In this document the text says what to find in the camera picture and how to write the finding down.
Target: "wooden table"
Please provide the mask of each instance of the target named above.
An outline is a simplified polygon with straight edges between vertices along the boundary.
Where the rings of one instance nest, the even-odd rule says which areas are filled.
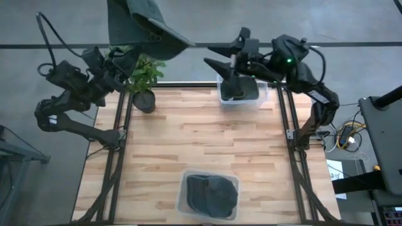
[[[240,178],[237,218],[228,223],[300,222],[276,90],[269,91],[270,100],[256,112],[222,112],[215,88],[154,92],[154,113],[132,111],[115,223],[205,223],[175,209],[182,171],[187,168]],[[96,127],[113,127],[118,96],[107,96]],[[311,100],[306,95],[294,99],[302,125],[310,115]],[[292,125],[289,110],[288,117]],[[307,160],[313,189],[340,218],[324,152],[312,147],[316,148],[307,151]],[[91,144],[89,153],[99,148]],[[73,219],[81,217],[99,194],[106,159],[104,151],[87,160]],[[310,218],[305,194],[303,200]]]

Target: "black cap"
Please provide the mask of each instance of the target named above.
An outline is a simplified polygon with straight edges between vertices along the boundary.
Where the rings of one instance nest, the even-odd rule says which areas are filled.
[[[143,53],[169,60],[193,46],[169,28],[153,0],[107,0],[111,45],[141,46]]]
[[[191,175],[187,177],[187,203],[210,217],[230,217],[237,205],[237,191],[222,176]]]

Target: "gray floor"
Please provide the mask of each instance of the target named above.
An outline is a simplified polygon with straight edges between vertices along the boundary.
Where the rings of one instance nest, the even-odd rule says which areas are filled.
[[[169,26],[193,42],[228,42],[241,26],[263,42],[283,33],[307,37],[309,41],[401,41],[402,15],[392,0],[156,0]],[[67,43],[107,43],[106,2],[99,0],[14,0],[0,8],[0,44],[43,44],[35,13],[42,11]],[[50,35],[52,43],[58,43]],[[341,104],[381,95],[402,82],[399,59],[402,47],[320,48],[327,58],[325,83],[337,92]],[[58,61],[68,60],[84,69],[84,63],[66,50],[56,50]],[[216,75],[202,59],[221,59],[206,49],[187,49],[166,64],[165,81],[215,80]],[[48,225],[70,220],[84,166],[88,142],[67,132],[41,131],[33,116],[36,103],[58,95],[61,89],[36,72],[49,62],[46,50],[0,50],[0,124],[8,126],[44,153],[49,165],[32,163],[20,197],[13,225]],[[321,61],[313,53],[305,60],[316,76]],[[341,107],[337,126],[358,110]],[[95,116],[95,108],[88,113]],[[93,121],[69,112],[71,117]],[[369,156],[366,169],[376,159],[367,134],[361,150]],[[328,159],[351,159],[335,150]],[[344,219],[361,222],[361,214],[342,212]]]

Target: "white paper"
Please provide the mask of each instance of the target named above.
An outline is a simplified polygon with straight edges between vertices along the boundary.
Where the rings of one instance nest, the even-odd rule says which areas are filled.
[[[341,172],[343,172],[343,170],[342,170],[342,162],[334,161],[334,160],[327,160],[327,165],[335,168],[335,169],[333,169],[331,167],[328,167],[329,175],[331,176],[331,180],[344,179],[344,174],[341,173]],[[346,194],[345,193],[336,194],[335,196],[337,198],[340,198],[340,199],[344,199],[344,200],[346,199]]]

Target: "clear plastic container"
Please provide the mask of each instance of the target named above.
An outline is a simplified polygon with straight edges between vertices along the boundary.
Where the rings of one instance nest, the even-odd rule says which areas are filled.
[[[236,188],[237,191],[237,205],[236,207],[233,208],[232,215],[226,218],[212,218],[208,215],[196,212],[193,210],[190,206],[188,206],[187,203],[187,177],[190,175],[205,175],[205,176],[222,176],[228,180],[230,180],[234,187]],[[177,196],[177,203],[176,203],[176,209],[179,212],[184,213],[185,215],[192,217],[192,218],[197,218],[200,220],[201,223],[205,222],[225,222],[227,220],[234,220],[237,216],[237,207],[239,206],[240,202],[240,180],[237,176],[235,175],[227,175],[227,174],[222,174],[222,173],[213,173],[213,172],[208,172],[208,171],[203,171],[199,169],[186,169],[183,172],[182,176],[182,182],[180,183],[180,192]]]
[[[260,106],[269,99],[268,85],[266,82],[256,80],[259,90],[259,97],[256,100],[222,100],[220,85],[223,78],[217,74],[218,98],[220,107],[223,110],[258,110]]]

